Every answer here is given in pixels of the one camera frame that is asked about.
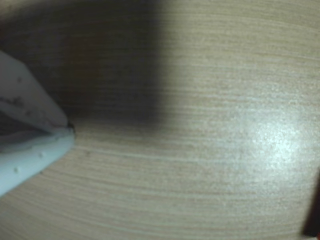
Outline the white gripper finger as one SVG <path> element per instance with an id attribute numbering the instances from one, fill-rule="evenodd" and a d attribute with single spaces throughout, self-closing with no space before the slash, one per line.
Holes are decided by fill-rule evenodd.
<path id="1" fill-rule="evenodd" d="M 75 134 L 67 115 L 48 95 L 30 69 L 0 52 L 0 133 L 23 131 Z"/>
<path id="2" fill-rule="evenodd" d="M 75 144 L 73 132 L 20 132 L 0 138 L 0 195 L 55 163 Z"/>

